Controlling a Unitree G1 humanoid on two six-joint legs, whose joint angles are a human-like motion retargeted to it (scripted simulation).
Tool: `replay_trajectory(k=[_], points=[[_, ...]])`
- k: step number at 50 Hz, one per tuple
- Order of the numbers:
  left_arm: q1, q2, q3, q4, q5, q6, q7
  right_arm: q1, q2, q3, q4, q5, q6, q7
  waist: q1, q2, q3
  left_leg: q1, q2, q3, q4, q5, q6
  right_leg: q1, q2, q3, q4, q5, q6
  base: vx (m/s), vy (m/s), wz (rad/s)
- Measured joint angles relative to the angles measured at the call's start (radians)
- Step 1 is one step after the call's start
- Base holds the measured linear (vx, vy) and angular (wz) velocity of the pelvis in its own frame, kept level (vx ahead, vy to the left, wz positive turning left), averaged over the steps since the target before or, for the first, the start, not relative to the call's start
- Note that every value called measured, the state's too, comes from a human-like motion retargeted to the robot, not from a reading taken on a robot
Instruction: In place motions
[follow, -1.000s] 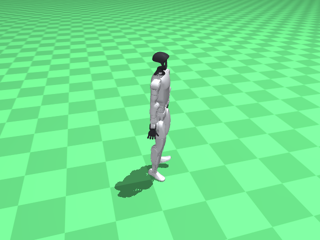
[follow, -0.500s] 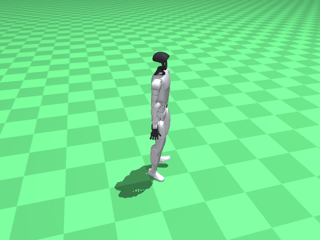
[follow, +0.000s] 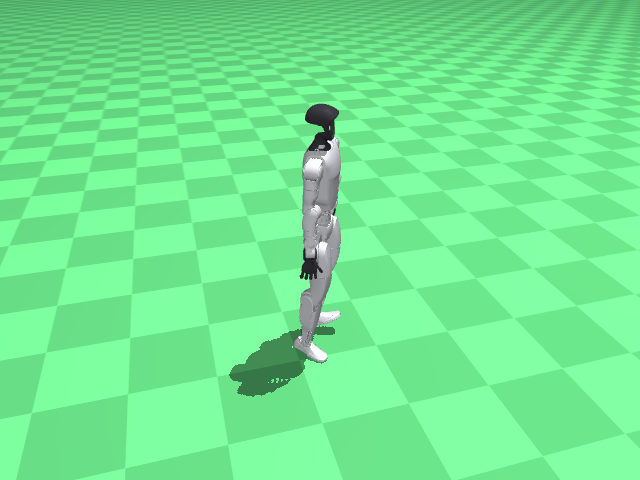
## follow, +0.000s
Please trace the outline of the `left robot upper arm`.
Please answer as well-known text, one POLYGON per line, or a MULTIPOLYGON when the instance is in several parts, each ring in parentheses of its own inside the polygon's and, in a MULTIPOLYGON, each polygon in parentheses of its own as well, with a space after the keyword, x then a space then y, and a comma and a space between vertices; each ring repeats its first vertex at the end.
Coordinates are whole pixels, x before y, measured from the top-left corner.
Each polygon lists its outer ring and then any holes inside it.
MULTIPOLYGON (((334 137, 333 140, 337 143, 338 148, 339 148, 339 139, 334 137)), ((340 177, 339 177, 339 184, 340 184, 340 181, 341 181, 341 174, 340 174, 340 177)))

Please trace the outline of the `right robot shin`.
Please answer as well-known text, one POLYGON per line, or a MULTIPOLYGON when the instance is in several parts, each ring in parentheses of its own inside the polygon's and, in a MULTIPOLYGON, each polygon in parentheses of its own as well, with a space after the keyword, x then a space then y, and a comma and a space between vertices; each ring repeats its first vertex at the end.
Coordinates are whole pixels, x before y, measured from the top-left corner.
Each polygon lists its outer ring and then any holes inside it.
POLYGON ((308 343, 310 344, 312 343, 311 339, 320 317, 322 301, 318 304, 317 307, 315 307, 312 302, 312 297, 308 294, 304 294, 301 296, 300 302, 301 302, 301 305, 299 309, 299 316, 300 316, 299 322, 301 323, 301 326, 302 326, 301 343, 308 347, 309 346, 308 343), (306 340, 307 340, 307 344, 306 344, 306 340))

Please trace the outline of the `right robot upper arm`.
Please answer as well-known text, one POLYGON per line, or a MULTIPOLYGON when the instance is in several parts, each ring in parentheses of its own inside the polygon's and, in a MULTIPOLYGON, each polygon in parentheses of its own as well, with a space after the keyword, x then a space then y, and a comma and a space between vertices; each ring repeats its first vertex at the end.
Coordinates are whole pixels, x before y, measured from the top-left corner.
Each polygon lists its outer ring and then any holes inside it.
MULTIPOLYGON (((315 204, 319 193, 319 184, 323 177, 323 161, 318 158, 310 158, 305 163, 302 171, 303 177, 303 216, 306 210, 313 209, 317 213, 317 220, 322 214, 321 208, 315 204), (311 181, 310 181, 311 180, 311 181)), ((317 221, 316 220, 316 221, 317 221)))

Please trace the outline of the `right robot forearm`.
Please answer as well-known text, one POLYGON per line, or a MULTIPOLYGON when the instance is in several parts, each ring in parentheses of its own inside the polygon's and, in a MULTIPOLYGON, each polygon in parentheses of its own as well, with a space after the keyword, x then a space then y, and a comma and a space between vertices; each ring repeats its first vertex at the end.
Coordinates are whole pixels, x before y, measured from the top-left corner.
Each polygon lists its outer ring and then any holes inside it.
POLYGON ((304 230, 304 246, 305 246, 305 258, 315 258, 315 248, 317 246, 317 229, 318 223, 317 213, 313 209, 305 211, 302 219, 302 229, 304 230))

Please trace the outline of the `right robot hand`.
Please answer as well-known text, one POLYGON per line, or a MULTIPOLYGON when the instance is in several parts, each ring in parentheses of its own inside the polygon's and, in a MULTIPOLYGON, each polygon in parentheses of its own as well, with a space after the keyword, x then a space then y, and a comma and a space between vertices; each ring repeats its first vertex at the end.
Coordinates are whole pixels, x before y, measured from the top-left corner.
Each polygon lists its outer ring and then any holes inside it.
POLYGON ((305 261, 302 265, 302 272, 300 275, 300 279, 303 279, 304 277, 304 273, 305 274, 305 280, 308 279, 308 274, 310 274, 309 279, 312 280, 313 274, 314 274, 314 278, 317 279, 317 269, 320 271, 320 273, 323 272, 323 270, 318 266, 318 262, 316 261, 317 259, 317 250, 315 248, 315 258, 305 258, 305 248, 303 250, 303 260, 305 261))

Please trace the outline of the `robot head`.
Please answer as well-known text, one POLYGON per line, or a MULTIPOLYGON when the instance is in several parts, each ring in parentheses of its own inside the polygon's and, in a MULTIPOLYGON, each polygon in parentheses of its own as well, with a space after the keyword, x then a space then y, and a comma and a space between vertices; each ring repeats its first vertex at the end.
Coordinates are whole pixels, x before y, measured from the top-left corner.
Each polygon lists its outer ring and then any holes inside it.
MULTIPOLYGON (((314 141, 308 148, 309 151, 318 149, 319 145, 325 145, 325 148, 319 149, 320 151, 328 151, 331 149, 331 144, 327 143, 327 140, 331 141, 335 135, 334 120, 339 115, 339 111, 333 106, 327 104, 315 104, 311 106, 305 115, 307 123, 322 126, 324 132, 319 132, 315 135, 314 141), (330 126, 330 131, 329 131, 330 126)), ((308 150, 307 150, 308 151, 308 150)), ((317 151, 317 150, 316 150, 317 151)))

